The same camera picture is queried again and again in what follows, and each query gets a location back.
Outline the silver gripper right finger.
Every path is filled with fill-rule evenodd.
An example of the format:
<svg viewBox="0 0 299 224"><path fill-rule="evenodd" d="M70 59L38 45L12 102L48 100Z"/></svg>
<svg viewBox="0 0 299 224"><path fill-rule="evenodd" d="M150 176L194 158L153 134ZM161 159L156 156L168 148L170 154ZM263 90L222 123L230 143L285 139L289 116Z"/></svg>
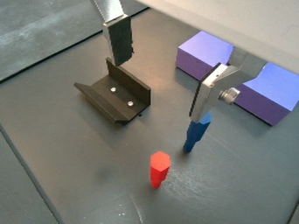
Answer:
<svg viewBox="0 0 299 224"><path fill-rule="evenodd" d="M218 63L201 80L190 104L189 117L197 123L209 112L217 100L230 104L237 96L236 86L253 80L267 61L256 55L233 47L228 64Z"/></svg>

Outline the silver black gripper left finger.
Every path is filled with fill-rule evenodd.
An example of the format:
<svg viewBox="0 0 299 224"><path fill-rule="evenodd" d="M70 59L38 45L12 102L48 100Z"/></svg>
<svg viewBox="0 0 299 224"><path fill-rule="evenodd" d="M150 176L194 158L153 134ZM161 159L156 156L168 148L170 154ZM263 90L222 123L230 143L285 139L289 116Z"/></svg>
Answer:
<svg viewBox="0 0 299 224"><path fill-rule="evenodd" d="M89 0L102 21L102 32L109 45L113 64L120 66L133 54L130 17L118 0Z"/></svg>

